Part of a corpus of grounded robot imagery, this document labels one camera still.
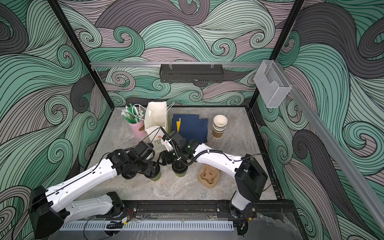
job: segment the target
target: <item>wall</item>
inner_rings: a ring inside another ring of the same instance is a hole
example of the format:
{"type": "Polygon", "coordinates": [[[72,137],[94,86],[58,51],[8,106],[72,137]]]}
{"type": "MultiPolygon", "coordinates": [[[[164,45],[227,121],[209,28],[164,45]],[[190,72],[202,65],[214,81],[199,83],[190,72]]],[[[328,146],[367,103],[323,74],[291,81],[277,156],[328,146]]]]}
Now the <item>wall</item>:
{"type": "MultiPolygon", "coordinates": [[[[59,0],[91,61],[269,59],[294,0],[59,0]]],[[[115,105],[248,105],[254,69],[223,83],[161,83],[159,68],[99,68],[115,105]]]]}
{"type": "MultiPolygon", "coordinates": [[[[306,6],[278,61],[374,190],[384,196],[383,1],[306,6]]],[[[290,95],[256,117],[284,194],[310,239],[384,239],[290,95]]]]}
{"type": "Polygon", "coordinates": [[[0,1],[0,238],[34,239],[31,189],[80,173],[111,109],[46,0],[0,1]]]}

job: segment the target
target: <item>clear plastic holder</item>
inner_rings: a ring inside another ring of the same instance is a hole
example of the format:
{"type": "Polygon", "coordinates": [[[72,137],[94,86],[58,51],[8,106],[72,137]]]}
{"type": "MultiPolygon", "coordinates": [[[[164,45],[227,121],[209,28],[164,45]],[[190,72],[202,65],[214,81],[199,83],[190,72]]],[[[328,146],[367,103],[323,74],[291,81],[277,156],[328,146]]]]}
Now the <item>clear plastic holder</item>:
{"type": "Polygon", "coordinates": [[[291,90],[284,68],[273,60],[263,60],[254,81],[267,108],[278,108],[291,90]]]}

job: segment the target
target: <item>yellow paper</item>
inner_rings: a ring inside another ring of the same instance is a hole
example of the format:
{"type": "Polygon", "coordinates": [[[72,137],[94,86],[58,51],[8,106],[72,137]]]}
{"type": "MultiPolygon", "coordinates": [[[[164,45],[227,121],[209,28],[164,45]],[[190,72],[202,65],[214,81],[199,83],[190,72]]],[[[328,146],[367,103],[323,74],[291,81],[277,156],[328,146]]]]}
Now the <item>yellow paper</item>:
{"type": "Polygon", "coordinates": [[[179,130],[180,130],[180,125],[181,125],[181,118],[179,118],[179,120],[176,121],[176,125],[177,125],[177,132],[179,132],[179,130]]]}

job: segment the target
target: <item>white paper bag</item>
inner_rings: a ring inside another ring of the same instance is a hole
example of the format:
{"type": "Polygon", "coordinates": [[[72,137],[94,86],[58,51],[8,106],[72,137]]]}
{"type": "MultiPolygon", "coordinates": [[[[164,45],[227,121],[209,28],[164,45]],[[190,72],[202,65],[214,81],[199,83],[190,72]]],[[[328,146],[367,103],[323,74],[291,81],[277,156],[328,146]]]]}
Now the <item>white paper bag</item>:
{"type": "Polygon", "coordinates": [[[172,123],[170,122],[168,110],[172,105],[173,104],[167,107],[167,102],[148,103],[144,117],[144,127],[147,134],[149,134],[147,141],[150,142],[153,139],[153,149],[156,153],[167,150],[164,146],[164,140],[162,139],[164,136],[163,131],[161,131],[161,129],[154,130],[161,126],[167,133],[170,132],[172,123]]]}

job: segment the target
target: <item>slotted white strip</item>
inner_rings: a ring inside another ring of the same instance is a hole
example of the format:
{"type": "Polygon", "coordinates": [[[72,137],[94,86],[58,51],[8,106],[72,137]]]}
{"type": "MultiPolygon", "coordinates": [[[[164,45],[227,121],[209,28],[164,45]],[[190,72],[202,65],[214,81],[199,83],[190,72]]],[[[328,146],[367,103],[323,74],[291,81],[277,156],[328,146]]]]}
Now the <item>slotted white strip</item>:
{"type": "MultiPolygon", "coordinates": [[[[79,220],[64,224],[60,230],[72,231],[83,230],[87,221],[79,220]]],[[[113,230],[107,229],[108,221],[89,221],[86,230],[113,230]]],[[[128,222],[121,230],[125,231],[233,231],[232,221],[167,221],[167,220],[145,220],[141,222],[128,222]]]]}

